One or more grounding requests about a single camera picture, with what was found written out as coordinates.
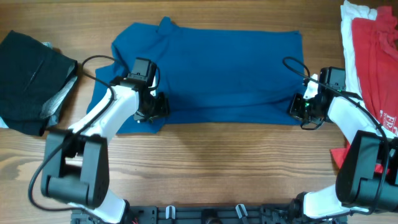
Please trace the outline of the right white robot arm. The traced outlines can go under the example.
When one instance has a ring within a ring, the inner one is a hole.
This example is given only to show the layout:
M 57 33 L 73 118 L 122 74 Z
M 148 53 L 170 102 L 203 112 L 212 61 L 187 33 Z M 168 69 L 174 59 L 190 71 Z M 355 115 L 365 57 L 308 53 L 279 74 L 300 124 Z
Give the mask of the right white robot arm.
M 324 220 L 352 213 L 397 212 L 397 139 L 359 130 L 335 185 L 304 194 L 303 214 Z

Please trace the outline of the blue t-shirt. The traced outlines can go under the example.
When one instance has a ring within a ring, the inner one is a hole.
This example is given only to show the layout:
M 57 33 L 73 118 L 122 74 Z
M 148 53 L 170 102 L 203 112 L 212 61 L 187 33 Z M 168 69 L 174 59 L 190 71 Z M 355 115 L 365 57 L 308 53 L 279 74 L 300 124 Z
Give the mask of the blue t-shirt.
M 282 63 L 303 59 L 299 31 L 263 32 L 180 27 L 165 17 L 158 25 L 133 23 L 111 45 L 114 64 L 96 70 L 90 108 L 106 84 L 130 70 L 136 58 L 160 68 L 158 90 L 167 95 L 170 115 L 153 123 L 129 118 L 121 134 L 156 133 L 166 124 L 260 123 L 295 125 L 288 107 L 303 80 Z

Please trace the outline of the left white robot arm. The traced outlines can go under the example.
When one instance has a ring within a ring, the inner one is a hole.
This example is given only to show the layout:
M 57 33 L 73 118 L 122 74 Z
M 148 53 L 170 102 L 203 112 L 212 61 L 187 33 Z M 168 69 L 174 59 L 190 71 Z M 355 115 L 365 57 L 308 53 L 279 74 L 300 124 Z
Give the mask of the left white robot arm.
M 41 193 L 101 223 L 134 223 L 129 203 L 109 189 L 108 145 L 123 123 L 168 116 L 169 100 L 150 82 L 117 78 L 103 99 L 68 129 L 46 139 Z

